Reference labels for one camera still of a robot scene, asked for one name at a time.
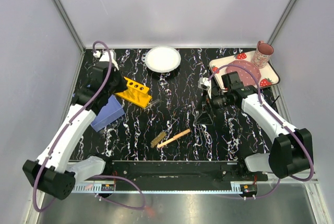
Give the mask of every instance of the yellow test tube rack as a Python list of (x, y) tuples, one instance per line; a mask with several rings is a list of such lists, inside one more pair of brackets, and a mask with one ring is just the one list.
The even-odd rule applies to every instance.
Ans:
[(152, 96), (148, 95), (150, 88), (127, 77), (124, 78), (127, 80), (127, 90), (124, 92), (118, 92), (116, 95), (140, 106), (141, 108), (147, 107), (148, 103), (152, 99)]

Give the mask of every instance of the gray floor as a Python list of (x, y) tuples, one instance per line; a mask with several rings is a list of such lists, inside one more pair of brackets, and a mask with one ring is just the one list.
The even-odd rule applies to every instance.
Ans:
[[(261, 185), (259, 195), (268, 190), (269, 185)], [(111, 197), (124, 204), (140, 205), (137, 194)], [(217, 195), (150, 194), (146, 195), (146, 199), (150, 210), (133, 211), (99, 202), (90, 194), (71, 194), (64, 201), (56, 201), (41, 214), (38, 223), (316, 223), (306, 190), (301, 184), (281, 184), (273, 195), (246, 202)]]

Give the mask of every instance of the mug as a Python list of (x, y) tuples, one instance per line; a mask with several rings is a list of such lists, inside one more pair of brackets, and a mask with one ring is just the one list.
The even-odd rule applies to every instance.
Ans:
[(273, 47), (266, 44), (263, 40), (257, 42), (256, 51), (251, 62), (258, 68), (264, 68), (271, 55), (273, 54)]

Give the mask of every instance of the pink plate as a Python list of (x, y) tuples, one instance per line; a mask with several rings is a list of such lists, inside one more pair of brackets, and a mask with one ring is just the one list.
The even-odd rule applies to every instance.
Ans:
[[(255, 76), (257, 81), (260, 82), (260, 79), (261, 79), (260, 70), (253, 63), (251, 63), (249, 61), (237, 60), (237, 61), (231, 62), (230, 64), (242, 66), (243, 68), (250, 71)], [(242, 70), (242, 69), (240, 69), (238, 67), (234, 67), (234, 66), (228, 66), (226, 68), (225, 72), (228, 74), (228, 73), (235, 72), (235, 71), (238, 72), (240, 80), (244, 83), (244, 86), (249, 86), (249, 85), (255, 86), (255, 81), (253, 80), (251, 75), (249, 73), (247, 73), (245, 70)]]

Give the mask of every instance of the marble tabletop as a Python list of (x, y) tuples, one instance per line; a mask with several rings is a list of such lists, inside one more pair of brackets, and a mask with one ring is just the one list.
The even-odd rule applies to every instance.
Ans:
[[(145, 56), (149, 49), (115, 50), (123, 75), (149, 87), (152, 101), (159, 99), (160, 103), (144, 111), (117, 97), (125, 115), (98, 133), (88, 127), (72, 160), (86, 159), (88, 154), (99, 152), (114, 160), (221, 161), (270, 150), (266, 133), (236, 107), (220, 110), (213, 125), (201, 128), (193, 124), (202, 94), (197, 82), (200, 76), (209, 76), (209, 62), (254, 49), (177, 50), (181, 64), (176, 71), (166, 74), (156, 74), (146, 68)], [(86, 50), (75, 92), (87, 83), (96, 61), (92, 50)], [(271, 88), (263, 89), (262, 93), (269, 104), (274, 100)], [(173, 143), (161, 149), (150, 147), (161, 131), (166, 131), (171, 138), (188, 128), (191, 133)]]

